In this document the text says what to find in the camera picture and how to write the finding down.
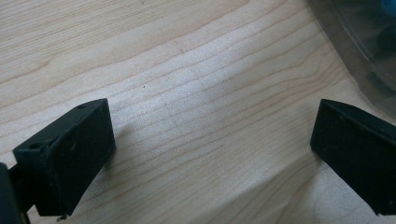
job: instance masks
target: hole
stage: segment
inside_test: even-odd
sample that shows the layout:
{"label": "hole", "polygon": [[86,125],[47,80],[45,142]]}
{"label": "hole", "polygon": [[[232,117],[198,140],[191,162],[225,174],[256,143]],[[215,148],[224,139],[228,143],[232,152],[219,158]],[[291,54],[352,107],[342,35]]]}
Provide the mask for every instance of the hole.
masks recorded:
{"label": "hole", "polygon": [[34,144],[30,145],[29,148],[30,149],[36,149],[36,148],[39,148],[41,146],[43,146],[42,143],[34,143]]}

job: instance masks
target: transparent plastic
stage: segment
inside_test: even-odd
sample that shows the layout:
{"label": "transparent plastic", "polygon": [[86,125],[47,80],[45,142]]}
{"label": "transparent plastic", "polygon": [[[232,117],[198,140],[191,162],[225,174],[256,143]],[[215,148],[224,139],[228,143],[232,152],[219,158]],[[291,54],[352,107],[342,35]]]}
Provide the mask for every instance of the transparent plastic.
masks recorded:
{"label": "transparent plastic", "polygon": [[373,105],[396,118],[396,0],[307,0]]}

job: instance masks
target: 3d printed part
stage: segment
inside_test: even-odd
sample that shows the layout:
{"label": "3d printed part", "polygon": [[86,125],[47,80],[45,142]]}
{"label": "3d printed part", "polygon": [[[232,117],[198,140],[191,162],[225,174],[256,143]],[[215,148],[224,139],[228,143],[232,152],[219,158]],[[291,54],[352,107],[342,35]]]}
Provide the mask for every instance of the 3d printed part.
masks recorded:
{"label": "3d printed part", "polygon": [[377,215],[396,215],[396,127],[355,106],[322,100],[311,147]]}
{"label": "3d printed part", "polygon": [[[5,204],[17,204],[21,214],[34,204],[40,216],[72,215],[115,149],[107,99],[73,108],[13,150],[12,190],[9,183],[0,186],[13,193],[0,193],[0,220],[8,216]],[[1,183],[7,183],[2,171]]]}

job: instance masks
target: black plastic part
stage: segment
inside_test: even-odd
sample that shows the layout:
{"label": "black plastic part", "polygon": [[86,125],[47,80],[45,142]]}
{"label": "black plastic part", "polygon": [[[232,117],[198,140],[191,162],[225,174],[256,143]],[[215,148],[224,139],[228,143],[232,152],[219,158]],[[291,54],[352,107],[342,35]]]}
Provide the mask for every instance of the black plastic part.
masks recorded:
{"label": "black plastic part", "polygon": [[7,167],[0,163],[0,223],[28,223],[20,212]]}
{"label": "black plastic part", "polygon": [[34,195],[37,192],[33,179],[29,175],[24,175],[17,165],[9,169],[9,177],[17,198],[18,207],[21,212],[26,213],[34,204]]}
{"label": "black plastic part", "polygon": [[396,215],[396,127],[355,106],[322,100],[311,147],[377,215]]}
{"label": "black plastic part", "polygon": [[30,196],[39,215],[70,216],[115,148],[102,99],[73,108],[13,152],[21,174],[35,188]]}

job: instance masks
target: wood grain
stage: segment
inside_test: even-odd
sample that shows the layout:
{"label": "wood grain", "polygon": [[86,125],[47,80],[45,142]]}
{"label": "wood grain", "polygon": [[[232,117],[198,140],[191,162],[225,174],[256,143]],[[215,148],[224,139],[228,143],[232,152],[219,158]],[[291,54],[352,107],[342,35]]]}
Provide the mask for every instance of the wood grain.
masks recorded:
{"label": "wood grain", "polygon": [[310,150],[321,98],[396,122],[304,0],[1,4],[1,162],[75,105],[109,100],[118,150],[64,223],[396,223]]}

